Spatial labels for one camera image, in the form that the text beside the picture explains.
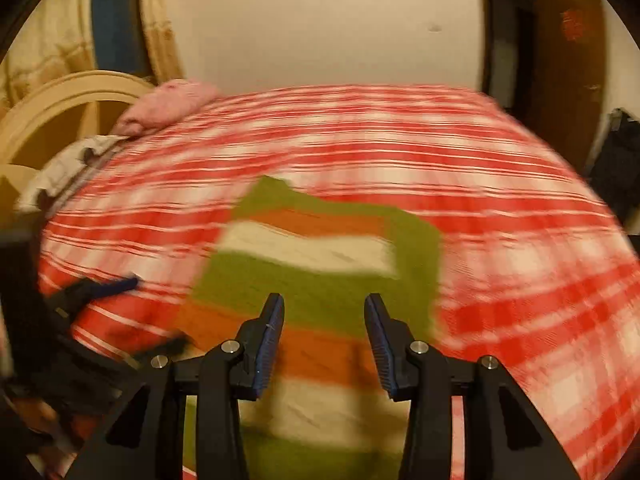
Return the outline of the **dark window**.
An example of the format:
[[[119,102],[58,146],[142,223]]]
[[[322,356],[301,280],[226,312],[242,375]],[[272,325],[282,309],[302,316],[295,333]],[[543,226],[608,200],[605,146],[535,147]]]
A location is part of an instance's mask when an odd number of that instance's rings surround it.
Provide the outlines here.
[[[139,0],[90,0],[96,67],[149,78]]]

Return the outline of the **green knit sweater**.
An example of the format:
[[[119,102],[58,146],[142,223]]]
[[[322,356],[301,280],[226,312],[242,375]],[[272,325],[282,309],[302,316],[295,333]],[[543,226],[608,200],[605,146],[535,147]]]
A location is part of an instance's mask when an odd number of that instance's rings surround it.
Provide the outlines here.
[[[394,207],[346,204],[262,178],[233,208],[183,301],[177,325],[206,351],[285,305],[269,386],[240,406],[255,479],[393,479],[408,408],[386,398],[363,321],[376,292],[420,338],[430,336],[439,234]]]

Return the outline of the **black folded stroller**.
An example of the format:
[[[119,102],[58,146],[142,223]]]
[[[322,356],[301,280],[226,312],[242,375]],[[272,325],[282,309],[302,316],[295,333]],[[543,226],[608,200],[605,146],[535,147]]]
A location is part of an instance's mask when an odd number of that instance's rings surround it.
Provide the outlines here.
[[[639,207],[639,121],[616,108],[588,182],[624,224]]]

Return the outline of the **beige curtain left panel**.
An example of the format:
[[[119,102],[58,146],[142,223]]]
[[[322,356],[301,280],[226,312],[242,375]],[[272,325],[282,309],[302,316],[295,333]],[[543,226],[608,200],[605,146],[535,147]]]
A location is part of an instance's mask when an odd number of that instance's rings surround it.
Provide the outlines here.
[[[48,82],[96,68],[90,0],[41,0],[1,61],[1,114]]]

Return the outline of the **beige curtain right panel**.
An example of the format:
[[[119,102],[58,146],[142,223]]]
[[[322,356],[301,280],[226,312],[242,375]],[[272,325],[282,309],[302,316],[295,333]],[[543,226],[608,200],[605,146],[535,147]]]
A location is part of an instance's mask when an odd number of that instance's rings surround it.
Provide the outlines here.
[[[158,84],[183,77],[174,29],[165,0],[139,0],[142,32]]]

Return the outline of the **pink floral pillow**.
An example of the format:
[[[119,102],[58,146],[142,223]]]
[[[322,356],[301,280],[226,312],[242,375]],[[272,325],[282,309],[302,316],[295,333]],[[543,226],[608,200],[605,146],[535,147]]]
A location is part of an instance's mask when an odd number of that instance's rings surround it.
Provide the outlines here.
[[[116,120],[112,136],[146,136],[180,122],[220,97],[207,82],[173,79],[154,88]]]

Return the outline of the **red paper door decoration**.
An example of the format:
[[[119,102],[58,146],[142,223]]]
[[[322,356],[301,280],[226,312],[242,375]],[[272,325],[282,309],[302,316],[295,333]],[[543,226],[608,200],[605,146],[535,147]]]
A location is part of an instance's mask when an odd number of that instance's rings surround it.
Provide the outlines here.
[[[587,25],[582,10],[567,9],[561,13],[561,30],[567,41],[584,40]]]

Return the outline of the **white brown patterned pillow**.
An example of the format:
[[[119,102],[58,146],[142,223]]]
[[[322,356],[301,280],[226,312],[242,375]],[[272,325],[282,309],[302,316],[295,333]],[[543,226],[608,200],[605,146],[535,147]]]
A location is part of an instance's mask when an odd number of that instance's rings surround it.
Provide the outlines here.
[[[88,136],[67,145],[26,183],[14,208],[18,211],[37,210],[38,196],[42,192],[50,198],[57,198],[89,167],[89,162],[111,151],[123,140],[124,136]]]

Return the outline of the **cream wooden headboard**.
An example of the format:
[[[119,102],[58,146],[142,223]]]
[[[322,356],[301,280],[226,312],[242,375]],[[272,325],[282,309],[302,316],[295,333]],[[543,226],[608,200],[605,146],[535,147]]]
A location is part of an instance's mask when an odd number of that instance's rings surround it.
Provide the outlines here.
[[[110,133],[126,107],[153,89],[112,70],[87,70],[50,81],[1,119],[1,177],[18,191],[66,145]]]

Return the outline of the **brown wooden door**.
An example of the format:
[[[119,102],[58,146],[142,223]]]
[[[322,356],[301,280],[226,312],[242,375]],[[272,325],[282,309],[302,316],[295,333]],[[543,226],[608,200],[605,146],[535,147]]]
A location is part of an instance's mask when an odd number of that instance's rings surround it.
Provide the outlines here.
[[[561,13],[582,10],[584,40],[567,41]],[[583,172],[599,128],[606,38],[601,0],[535,0],[535,55],[522,123],[577,172]]]

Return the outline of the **red white plaid bed sheet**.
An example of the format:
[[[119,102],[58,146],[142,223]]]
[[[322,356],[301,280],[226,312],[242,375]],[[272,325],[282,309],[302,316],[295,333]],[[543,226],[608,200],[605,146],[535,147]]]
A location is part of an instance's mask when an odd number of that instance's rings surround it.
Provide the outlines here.
[[[74,336],[129,358],[179,310],[235,204],[269,176],[322,200],[394,207],[438,231],[428,341],[496,356],[585,479],[639,429],[639,261],[564,160],[484,94],[326,86],[226,96],[114,155],[43,233],[40,285],[141,278]]]

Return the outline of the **beige curtain panel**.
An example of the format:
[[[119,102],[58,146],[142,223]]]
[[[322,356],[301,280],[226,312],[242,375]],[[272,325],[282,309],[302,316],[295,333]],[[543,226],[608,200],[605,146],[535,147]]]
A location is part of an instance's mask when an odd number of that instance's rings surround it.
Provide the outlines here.
[[[1,61],[1,114],[48,82],[96,68],[90,0],[41,0]]]
[[[174,29],[165,0],[139,0],[142,32],[158,84],[183,77]]]

